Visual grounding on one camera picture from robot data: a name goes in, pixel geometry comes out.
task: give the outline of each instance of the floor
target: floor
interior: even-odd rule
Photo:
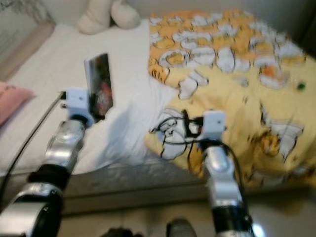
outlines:
[[[316,191],[251,195],[249,206],[257,237],[316,236]],[[166,223],[176,217],[187,218],[198,237],[214,236],[208,203],[197,201],[68,216],[58,237],[100,237],[111,227],[131,228],[144,237],[164,237]]]

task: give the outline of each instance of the cartoon print blanket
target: cartoon print blanket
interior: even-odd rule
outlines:
[[[223,142],[248,187],[316,183],[316,61],[241,11],[150,18],[152,77],[179,90],[145,137],[163,159],[203,176],[194,118],[226,112]],[[172,145],[172,142],[188,142]]]

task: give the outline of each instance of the pillow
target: pillow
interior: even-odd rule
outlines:
[[[30,90],[0,82],[0,126],[32,96]]]

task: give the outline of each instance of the white bed sheet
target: white bed sheet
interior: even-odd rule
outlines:
[[[148,75],[148,20],[132,30],[112,27],[93,36],[57,25],[52,36],[9,82],[32,90],[36,97],[0,128],[0,175],[58,92],[87,87],[84,59],[105,52],[109,54],[115,105],[105,121],[87,130],[74,174],[118,160],[140,164],[156,157],[145,147],[143,138],[176,91]],[[15,173],[28,172],[42,162],[47,143],[66,114],[66,110],[56,107],[25,150]]]

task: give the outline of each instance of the white stuffed toy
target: white stuffed toy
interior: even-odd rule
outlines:
[[[78,20],[81,33],[93,35],[110,26],[110,18],[123,29],[131,29],[140,23],[138,12],[125,0],[90,0],[87,11]]]

